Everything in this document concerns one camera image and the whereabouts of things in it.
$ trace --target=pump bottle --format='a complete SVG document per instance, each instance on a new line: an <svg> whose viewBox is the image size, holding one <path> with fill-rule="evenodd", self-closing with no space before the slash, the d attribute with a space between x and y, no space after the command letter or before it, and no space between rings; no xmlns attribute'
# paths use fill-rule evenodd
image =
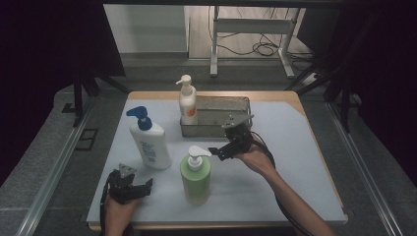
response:
<svg viewBox="0 0 417 236"><path fill-rule="evenodd" d="M197 125L196 88L191 86L191 77L184 75L176 85L182 84L179 104L181 110L182 125Z"/></svg>
<svg viewBox="0 0 417 236"><path fill-rule="evenodd" d="M144 165L154 169L166 169L172 159L166 145L165 131L148 117L144 106L126 112L127 116L136 116L137 124L130 126L130 132L141 153Z"/></svg>
<svg viewBox="0 0 417 236"><path fill-rule="evenodd" d="M193 205L201 205L209 198L211 153L201 147L191 146L180 164L185 197Z"/></svg>

